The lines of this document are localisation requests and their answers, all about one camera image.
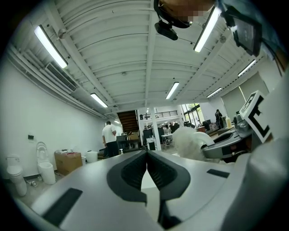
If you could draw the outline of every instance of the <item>air conditioning vent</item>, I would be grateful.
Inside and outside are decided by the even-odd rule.
[[[76,87],[69,81],[69,77],[65,77],[61,74],[51,63],[46,66],[45,70],[48,71],[60,84],[65,85],[73,92],[76,90]]]

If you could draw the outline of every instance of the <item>white t-shirt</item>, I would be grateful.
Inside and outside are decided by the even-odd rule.
[[[105,143],[116,141],[116,137],[112,134],[113,131],[116,131],[116,128],[113,125],[106,125],[103,129],[103,135],[105,138]]]

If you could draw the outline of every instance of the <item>trash can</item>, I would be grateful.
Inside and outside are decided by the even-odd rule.
[[[86,160],[88,163],[98,161],[98,152],[95,151],[87,151],[86,152]]]
[[[81,156],[81,160],[82,160],[82,166],[84,166],[86,164],[86,157]]]
[[[43,178],[45,184],[52,185],[56,182],[53,165],[50,163],[41,163],[40,175]]]

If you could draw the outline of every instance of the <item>staircase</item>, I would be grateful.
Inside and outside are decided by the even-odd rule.
[[[135,111],[119,112],[117,115],[121,122],[123,132],[129,134],[130,132],[137,132],[139,130]]]

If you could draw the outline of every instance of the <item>bottle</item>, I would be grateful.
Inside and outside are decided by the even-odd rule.
[[[227,128],[232,128],[231,119],[227,115],[226,115],[226,124],[227,124]]]

